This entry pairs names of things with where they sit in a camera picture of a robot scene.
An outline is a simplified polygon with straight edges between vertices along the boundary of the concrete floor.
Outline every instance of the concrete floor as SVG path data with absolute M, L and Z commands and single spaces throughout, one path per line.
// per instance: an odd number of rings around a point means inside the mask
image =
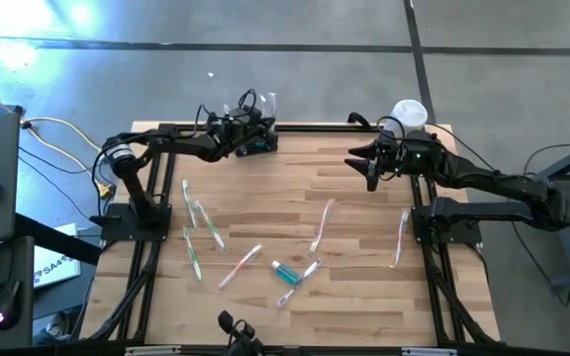
M 120 42 L 263 45 L 410 45 L 402 0 L 0 0 L 0 36 Z M 422 45 L 570 47 L 570 2 L 413 0 Z M 534 150 L 570 142 L 570 56 L 425 56 L 436 119 L 507 172 Z M 99 143 L 133 120 L 190 120 L 198 103 L 221 107 L 248 87 L 275 91 L 279 120 L 344 122 L 374 118 L 395 102 L 420 98 L 413 55 L 361 52 L 152 51 L 0 46 L 0 99 L 27 117 L 72 121 Z M 40 124 L 87 164 L 94 151 L 64 127 Z M 21 146 L 77 167 L 27 134 Z M 466 156 L 468 152 L 461 149 Z M 569 152 L 540 154 L 531 170 Z M 95 191 L 33 161 L 86 214 Z M 23 163 L 18 211 L 48 225 L 81 217 Z M 473 201 L 494 200 L 470 192 Z M 508 224 L 482 223 L 491 293 L 503 339 L 570 351 L 570 307 L 551 295 Z M 521 228 L 552 274 L 564 272 L 555 234 Z

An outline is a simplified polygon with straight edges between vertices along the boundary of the black camera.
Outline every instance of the black camera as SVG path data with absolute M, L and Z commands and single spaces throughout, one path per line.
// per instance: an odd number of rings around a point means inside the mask
M 217 318 L 219 327 L 230 335 L 231 342 L 224 351 L 225 356 L 258 356 L 262 355 L 263 343 L 254 338 L 254 328 L 245 320 L 235 319 L 227 311 L 222 311 Z M 243 328 L 239 329 L 238 326 L 243 324 Z

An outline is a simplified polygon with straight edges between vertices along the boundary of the wooden tabletop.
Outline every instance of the wooden tabletop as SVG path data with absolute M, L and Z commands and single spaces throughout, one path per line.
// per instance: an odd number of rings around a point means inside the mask
M 158 122 L 135 122 L 134 132 Z M 421 248 L 412 229 L 403 240 L 398 267 L 391 269 L 403 209 L 413 205 L 408 177 L 380 182 L 366 191 L 364 177 L 346 166 L 347 150 L 369 143 L 368 133 L 281 133 L 277 153 L 217 163 L 178 155 L 170 203 L 171 232 L 162 244 L 146 343 L 226 344 L 217 315 L 228 310 L 256 329 L 268 345 L 400 346 L 435 345 Z M 450 151 L 454 140 L 440 132 Z M 141 146 L 133 145 L 139 153 Z M 157 189 L 161 191 L 162 158 Z M 144 184 L 148 169 L 140 172 Z M 189 222 L 183 179 L 230 248 L 222 253 L 205 228 L 191 234 L 204 275 L 196 281 L 181 227 Z M 467 201 L 464 191 L 438 188 L 441 196 Z M 124 186 L 118 200 L 126 201 Z M 302 273 L 313 261 L 310 243 L 323 209 L 335 199 L 319 247 L 322 267 L 305 282 L 284 310 L 275 304 L 288 290 L 270 269 L 272 261 Z M 217 285 L 257 243 L 264 249 L 221 292 Z M 98 263 L 81 336 L 97 330 L 125 292 L 134 244 L 118 242 Z M 465 245 L 450 245 L 457 294 L 488 334 L 499 338 L 483 265 Z M 140 297 L 130 334 L 136 328 Z M 449 310 L 443 305 L 448 335 Z

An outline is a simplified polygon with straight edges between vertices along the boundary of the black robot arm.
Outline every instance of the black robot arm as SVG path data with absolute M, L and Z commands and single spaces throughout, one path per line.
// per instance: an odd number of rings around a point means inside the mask
M 450 198 L 437 198 L 432 204 L 432 219 L 450 225 L 461 219 L 519 221 L 544 230 L 559 230 L 570 225 L 566 201 L 548 181 L 521 175 L 507 175 L 475 166 L 451 153 L 436 138 L 424 131 L 395 138 L 382 132 L 372 143 L 349 150 L 363 159 L 345 159 L 345 163 L 366 177 L 367 189 L 375 191 L 383 175 L 423 176 L 445 188 L 474 188 L 520 203 L 498 206 L 461 204 Z
M 255 95 L 251 89 L 247 93 Z M 103 144 L 102 152 L 106 155 L 114 174 L 125 183 L 130 195 L 131 210 L 138 217 L 141 226 L 156 226 L 161 219 L 159 206 L 143 189 L 138 177 L 138 171 L 156 154 L 192 155 L 206 162 L 217 162 L 228 157 L 241 145 L 265 137 L 275 121 L 274 118 L 262 118 L 260 110 L 254 105 L 244 105 L 242 101 L 239 101 L 239 108 L 223 117 L 210 112 L 208 114 L 204 132 L 199 135 L 181 132 L 161 133 L 158 130 L 145 133 L 119 133 L 109 137 Z M 145 145 L 146 151 L 137 157 L 129 146 L 131 143 Z M 92 221 L 102 223 L 103 219 L 94 217 Z

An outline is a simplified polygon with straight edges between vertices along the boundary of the white cup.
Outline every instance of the white cup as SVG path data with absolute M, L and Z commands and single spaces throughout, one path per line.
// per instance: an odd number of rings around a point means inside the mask
M 409 132 L 421 130 L 424 127 L 428 119 L 428 111 L 417 100 L 406 99 L 395 104 L 390 116 L 399 120 L 406 134 L 408 134 Z M 402 129 L 392 120 L 386 120 L 384 131 L 393 132 L 395 137 L 402 136 Z

